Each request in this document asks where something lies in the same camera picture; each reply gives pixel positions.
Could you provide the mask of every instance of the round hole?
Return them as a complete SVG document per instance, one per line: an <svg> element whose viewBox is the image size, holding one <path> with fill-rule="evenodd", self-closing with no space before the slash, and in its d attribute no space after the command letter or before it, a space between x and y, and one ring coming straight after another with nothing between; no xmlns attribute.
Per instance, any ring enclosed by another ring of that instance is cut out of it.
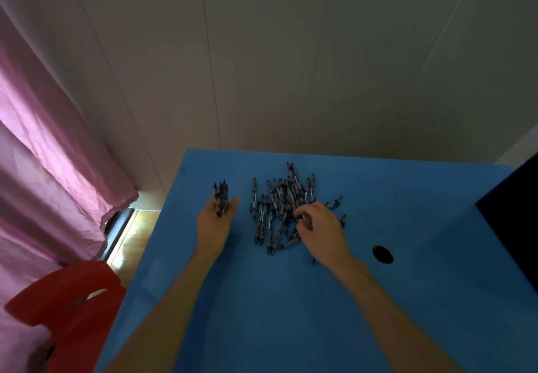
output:
<svg viewBox="0 0 538 373"><path fill-rule="evenodd" d="M394 257L392 256L391 252L382 245L374 245L372 247L372 252L373 256L383 264L390 264L394 262Z"/></svg>

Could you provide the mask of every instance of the pink curtain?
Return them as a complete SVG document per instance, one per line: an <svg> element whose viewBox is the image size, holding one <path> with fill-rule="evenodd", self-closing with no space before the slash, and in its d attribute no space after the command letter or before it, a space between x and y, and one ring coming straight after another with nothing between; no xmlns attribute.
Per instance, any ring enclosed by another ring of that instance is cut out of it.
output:
<svg viewBox="0 0 538 373"><path fill-rule="evenodd" d="M104 223L138 193L0 8L0 371L26 371L47 336L3 306L106 247Z"/></svg>

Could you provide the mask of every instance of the wooden floor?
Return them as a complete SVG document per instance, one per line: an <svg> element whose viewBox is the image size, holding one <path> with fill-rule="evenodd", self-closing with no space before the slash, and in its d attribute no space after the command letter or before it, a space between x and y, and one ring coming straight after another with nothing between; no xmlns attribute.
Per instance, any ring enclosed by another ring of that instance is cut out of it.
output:
<svg viewBox="0 0 538 373"><path fill-rule="evenodd" d="M129 287L160 212L135 210L107 263Z"/></svg>

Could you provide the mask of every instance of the blue table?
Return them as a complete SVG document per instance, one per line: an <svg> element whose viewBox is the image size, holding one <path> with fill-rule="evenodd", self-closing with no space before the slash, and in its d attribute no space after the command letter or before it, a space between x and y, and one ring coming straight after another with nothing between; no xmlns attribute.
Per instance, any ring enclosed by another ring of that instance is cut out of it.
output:
<svg viewBox="0 0 538 373"><path fill-rule="evenodd" d="M196 246L213 181L242 203L202 288L176 371L390 371L350 295L302 244L269 257L253 244L251 180L314 172L320 201L344 195L351 251L468 372L536 372L538 295L474 203L510 169L274 153L188 150L99 359L118 352ZM377 261L381 244L394 263Z"/></svg>

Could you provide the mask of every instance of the red chair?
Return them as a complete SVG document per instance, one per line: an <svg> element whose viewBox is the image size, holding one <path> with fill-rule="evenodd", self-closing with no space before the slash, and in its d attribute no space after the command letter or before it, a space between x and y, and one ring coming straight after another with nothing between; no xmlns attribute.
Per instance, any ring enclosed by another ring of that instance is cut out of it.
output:
<svg viewBox="0 0 538 373"><path fill-rule="evenodd" d="M100 289L106 291L80 301ZM44 276L4 308L26 325L49 329L54 351L47 373L92 372L125 292L106 262L88 261Z"/></svg>

